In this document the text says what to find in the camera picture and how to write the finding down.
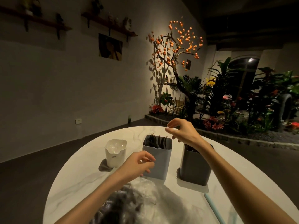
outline round table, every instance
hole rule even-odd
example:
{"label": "round table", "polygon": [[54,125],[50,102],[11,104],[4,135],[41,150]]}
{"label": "round table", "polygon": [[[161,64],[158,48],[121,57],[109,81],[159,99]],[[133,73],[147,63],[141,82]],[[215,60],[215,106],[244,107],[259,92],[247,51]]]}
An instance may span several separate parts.
{"label": "round table", "polygon": [[[43,224],[53,224],[56,222],[88,196],[109,175],[109,172],[100,172],[98,169],[102,160],[106,158],[104,147],[108,140],[126,140],[126,157],[128,157],[132,152],[142,150],[143,140],[150,133],[170,136],[164,127],[130,127],[109,132],[80,148],[65,163],[52,184],[45,205]],[[229,148],[210,139],[207,139],[207,141],[213,145],[215,151],[226,161],[299,223],[298,209],[267,175]],[[164,185],[178,196],[202,209],[204,223],[219,223],[204,197],[204,193],[208,193],[223,220],[226,223],[232,223],[232,216],[235,212],[234,208],[213,171],[205,187],[178,179],[176,172],[181,163],[183,143],[173,140],[172,146],[168,173]]]}

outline dark gray container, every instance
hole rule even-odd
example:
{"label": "dark gray container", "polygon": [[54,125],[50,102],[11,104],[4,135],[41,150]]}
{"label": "dark gray container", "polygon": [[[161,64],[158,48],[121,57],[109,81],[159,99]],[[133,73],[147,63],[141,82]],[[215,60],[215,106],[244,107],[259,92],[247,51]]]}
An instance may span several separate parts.
{"label": "dark gray container", "polygon": [[172,140],[170,138],[166,138],[166,148],[167,149],[161,149],[161,148],[155,148],[145,145],[146,139],[148,139],[150,135],[147,135],[143,141],[143,147],[142,150],[148,151],[150,154],[152,154],[155,158],[155,166],[153,169],[151,169],[151,173],[144,172],[144,176],[148,176],[151,178],[157,178],[165,180],[167,176],[169,161],[170,161],[170,155],[172,150]]}
{"label": "dark gray container", "polygon": [[184,144],[183,157],[178,171],[179,179],[205,186],[211,171],[203,156],[191,146]]}

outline electrical outlet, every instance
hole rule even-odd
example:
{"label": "electrical outlet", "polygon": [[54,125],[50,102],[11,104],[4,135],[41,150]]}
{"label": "electrical outlet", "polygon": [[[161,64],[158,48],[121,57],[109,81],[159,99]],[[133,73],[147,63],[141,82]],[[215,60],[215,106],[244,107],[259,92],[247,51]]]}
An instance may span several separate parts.
{"label": "electrical outlet", "polygon": [[82,119],[75,119],[75,124],[78,125],[78,124],[81,124],[82,123]]}

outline dark floor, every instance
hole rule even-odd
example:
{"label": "dark floor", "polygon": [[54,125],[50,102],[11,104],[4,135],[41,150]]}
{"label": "dark floor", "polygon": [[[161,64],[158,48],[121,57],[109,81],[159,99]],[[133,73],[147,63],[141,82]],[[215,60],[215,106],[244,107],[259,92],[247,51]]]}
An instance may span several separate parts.
{"label": "dark floor", "polygon": [[[149,125],[158,124],[141,119],[130,125],[125,124],[0,163],[0,223],[42,223],[51,185],[59,170],[78,149],[107,132],[131,126]],[[299,151],[234,144],[225,146],[266,173],[299,207]]]}

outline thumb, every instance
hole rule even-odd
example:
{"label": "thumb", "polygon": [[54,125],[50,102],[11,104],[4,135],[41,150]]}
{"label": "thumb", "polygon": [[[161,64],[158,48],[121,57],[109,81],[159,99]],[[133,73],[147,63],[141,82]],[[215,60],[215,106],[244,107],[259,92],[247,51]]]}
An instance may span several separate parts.
{"label": "thumb", "polygon": [[178,130],[175,130],[175,129],[173,129],[173,128],[169,128],[169,127],[166,127],[166,128],[165,128],[165,131],[166,131],[167,133],[170,133],[170,134],[174,135],[174,136],[176,136],[177,133],[178,133]]}
{"label": "thumb", "polygon": [[152,169],[155,166],[155,163],[154,162],[145,162],[145,163],[140,164],[140,166],[144,170],[146,170],[146,169]]}

